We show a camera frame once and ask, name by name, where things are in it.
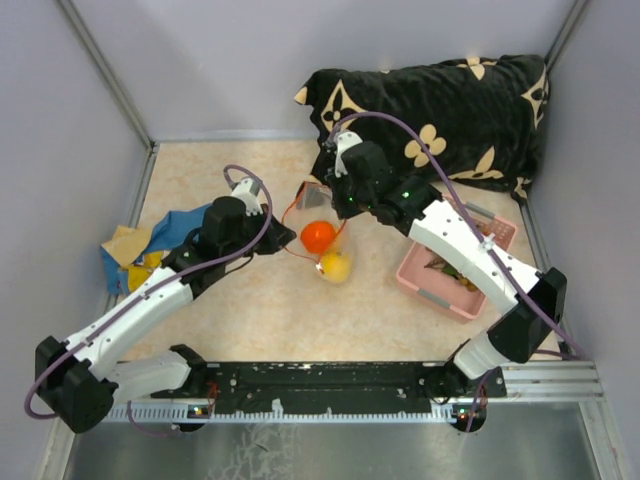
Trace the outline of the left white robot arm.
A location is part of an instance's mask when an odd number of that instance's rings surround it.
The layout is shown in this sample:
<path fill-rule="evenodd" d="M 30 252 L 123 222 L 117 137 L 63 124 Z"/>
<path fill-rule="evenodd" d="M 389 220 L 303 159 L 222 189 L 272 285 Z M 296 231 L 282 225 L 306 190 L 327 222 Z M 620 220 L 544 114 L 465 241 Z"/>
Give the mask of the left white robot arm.
<path fill-rule="evenodd" d="M 35 351 L 35 392 L 76 434 L 98 425 L 116 404 L 168 394 L 194 397 L 208 384 L 206 361 L 184 344 L 162 355 L 123 361 L 152 328 L 223 279 L 238 258 L 273 255 L 296 234 L 266 204 L 215 199 L 200 226 L 162 260 L 120 304 L 85 329 L 58 341 L 49 336 Z"/>

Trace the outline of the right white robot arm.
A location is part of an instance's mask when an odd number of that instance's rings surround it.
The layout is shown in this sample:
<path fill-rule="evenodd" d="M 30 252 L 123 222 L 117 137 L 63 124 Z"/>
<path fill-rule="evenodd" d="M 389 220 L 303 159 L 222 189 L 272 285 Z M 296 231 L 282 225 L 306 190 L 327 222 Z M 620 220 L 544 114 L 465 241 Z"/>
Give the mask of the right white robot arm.
<path fill-rule="evenodd" d="M 321 152 L 331 164 L 325 181 L 340 219 L 370 213 L 443 258 L 500 313 L 499 320 L 463 343 L 446 362 L 448 387 L 470 395 L 485 373 L 509 362 L 526 363 L 559 323 L 565 275 L 555 268 L 541 272 L 489 237 L 476 236 L 464 207 L 453 206 L 416 175 L 397 175 L 378 145 L 346 133 Z"/>

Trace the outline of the orange persimmon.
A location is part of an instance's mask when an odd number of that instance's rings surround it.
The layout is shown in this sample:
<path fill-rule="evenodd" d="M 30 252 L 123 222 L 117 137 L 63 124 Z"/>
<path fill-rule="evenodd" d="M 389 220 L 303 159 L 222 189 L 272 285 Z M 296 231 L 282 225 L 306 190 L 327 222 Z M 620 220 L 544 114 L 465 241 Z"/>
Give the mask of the orange persimmon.
<path fill-rule="evenodd" d="M 328 221 L 316 220 L 307 224 L 300 233 L 300 242 L 311 254 L 323 254 L 334 242 L 336 229 Z"/>

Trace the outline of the clear zip top bag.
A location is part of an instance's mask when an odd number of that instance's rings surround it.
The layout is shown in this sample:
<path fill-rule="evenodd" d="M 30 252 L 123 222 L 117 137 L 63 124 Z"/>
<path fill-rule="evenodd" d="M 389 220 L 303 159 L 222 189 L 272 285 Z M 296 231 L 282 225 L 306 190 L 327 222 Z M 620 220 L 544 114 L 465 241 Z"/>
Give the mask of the clear zip top bag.
<path fill-rule="evenodd" d="M 340 220 L 331 205 L 331 190 L 319 183 L 304 182 L 303 186 L 293 202 L 284 211 L 281 223 L 294 230 L 297 239 L 290 243 L 285 251 L 289 254 L 310 262 L 317 273 L 320 273 L 317 264 L 322 255 L 328 251 L 343 251 L 353 256 L 355 259 L 354 244 L 350 238 L 349 228 L 346 220 Z M 302 229 L 310 222 L 324 220 L 332 223 L 336 229 L 336 238 L 333 244 L 321 255 L 307 252 L 300 242 Z"/>

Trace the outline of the brown longan bunch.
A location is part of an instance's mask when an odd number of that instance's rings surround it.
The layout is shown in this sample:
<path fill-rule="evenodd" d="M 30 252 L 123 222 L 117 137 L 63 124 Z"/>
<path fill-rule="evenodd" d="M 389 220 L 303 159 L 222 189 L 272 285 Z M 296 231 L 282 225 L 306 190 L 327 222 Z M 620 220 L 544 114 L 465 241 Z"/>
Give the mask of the brown longan bunch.
<path fill-rule="evenodd" d="M 446 262 L 439 256 L 435 256 L 432 260 L 428 261 L 424 265 L 424 267 L 426 269 L 439 271 L 453 278 L 459 285 L 464 287 L 469 292 L 476 292 L 478 290 L 477 286 L 473 282 L 471 282 L 467 277 L 456 270 L 450 263 Z"/>

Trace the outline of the yellow lemon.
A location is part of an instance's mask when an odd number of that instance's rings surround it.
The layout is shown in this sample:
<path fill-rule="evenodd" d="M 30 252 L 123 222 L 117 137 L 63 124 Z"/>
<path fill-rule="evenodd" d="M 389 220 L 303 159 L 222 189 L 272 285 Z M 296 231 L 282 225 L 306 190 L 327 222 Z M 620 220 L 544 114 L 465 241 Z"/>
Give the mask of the yellow lemon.
<path fill-rule="evenodd" d="M 328 251 L 321 256 L 317 268 L 324 280 L 341 284 L 351 275 L 353 256 L 343 251 Z"/>

